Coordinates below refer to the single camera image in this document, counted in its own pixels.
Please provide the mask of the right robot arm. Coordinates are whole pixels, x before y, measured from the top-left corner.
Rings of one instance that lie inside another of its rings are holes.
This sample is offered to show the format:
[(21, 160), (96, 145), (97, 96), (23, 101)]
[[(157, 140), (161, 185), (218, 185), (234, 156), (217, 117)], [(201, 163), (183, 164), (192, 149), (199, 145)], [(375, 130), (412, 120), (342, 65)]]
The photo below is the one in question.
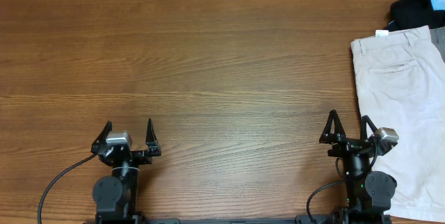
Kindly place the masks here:
[(319, 142), (331, 148), (327, 155), (341, 162), (339, 182), (346, 186), (346, 207), (335, 209), (324, 223), (390, 223), (384, 212), (391, 208), (397, 181), (389, 174), (373, 169), (377, 158), (398, 144), (399, 136), (392, 128), (377, 128), (371, 119), (361, 117), (360, 137), (349, 138), (338, 113), (331, 110)]

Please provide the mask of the beige shorts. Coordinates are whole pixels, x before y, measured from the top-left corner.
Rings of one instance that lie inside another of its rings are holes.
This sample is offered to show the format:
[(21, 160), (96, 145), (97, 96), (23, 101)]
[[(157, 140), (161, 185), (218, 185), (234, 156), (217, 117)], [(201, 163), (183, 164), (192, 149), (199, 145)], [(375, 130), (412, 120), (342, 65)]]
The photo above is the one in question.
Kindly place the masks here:
[(398, 183), (388, 213), (444, 221), (444, 62), (430, 29), (356, 39), (351, 50), (360, 113), (399, 136), (374, 165)]

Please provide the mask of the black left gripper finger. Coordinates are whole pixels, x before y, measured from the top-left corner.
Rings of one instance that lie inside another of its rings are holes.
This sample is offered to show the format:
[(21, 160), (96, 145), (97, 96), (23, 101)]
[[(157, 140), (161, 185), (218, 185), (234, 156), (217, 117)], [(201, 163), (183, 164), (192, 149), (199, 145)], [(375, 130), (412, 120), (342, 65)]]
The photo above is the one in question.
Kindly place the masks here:
[(113, 125), (112, 122), (109, 120), (104, 128), (102, 129), (101, 133), (96, 137), (96, 139), (93, 141), (93, 145), (99, 145), (100, 143), (104, 143), (106, 141), (106, 137), (108, 136), (108, 133), (112, 131)]
[(156, 134), (154, 133), (154, 125), (153, 125), (151, 118), (147, 122), (147, 132), (146, 132), (146, 137), (145, 137), (145, 144), (148, 147), (154, 147), (159, 144)]

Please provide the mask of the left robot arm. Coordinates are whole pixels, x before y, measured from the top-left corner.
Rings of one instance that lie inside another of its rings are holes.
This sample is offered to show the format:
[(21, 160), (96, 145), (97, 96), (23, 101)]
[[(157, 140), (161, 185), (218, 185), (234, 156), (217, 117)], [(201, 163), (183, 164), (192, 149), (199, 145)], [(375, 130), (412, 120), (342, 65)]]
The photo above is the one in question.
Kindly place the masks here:
[(144, 150), (132, 150), (132, 139), (127, 131), (112, 130), (108, 121), (92, 143), (91, 152), (112, 168), (111, 175), (99, 179), (92, 189), (96, 204), (96, 223), (145, 223), (144, 214), (136, 210), (140, 167), (161, 156), (161, 146), (148, 120)]

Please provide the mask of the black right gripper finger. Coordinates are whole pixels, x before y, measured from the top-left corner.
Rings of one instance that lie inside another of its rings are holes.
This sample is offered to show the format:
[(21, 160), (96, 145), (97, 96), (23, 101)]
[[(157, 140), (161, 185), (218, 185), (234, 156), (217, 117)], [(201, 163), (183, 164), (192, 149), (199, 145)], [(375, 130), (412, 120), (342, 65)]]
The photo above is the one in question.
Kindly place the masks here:
[(346, 133), (339, 119), (339, 115), (335, 109), (332, 109), (322, 131), (320, 140), (344, 140), (345, 138)]
[(373, 124), (370, 117), (367, 115), (363, 115), (361, 117), (361, 125), (360, 125), (360, 140), (365, 141), (368, 139), (369, 135), (367, 134), (367, 129), (370, 128), (371, 133), (373, 134), (378, 130), (378, 128)]

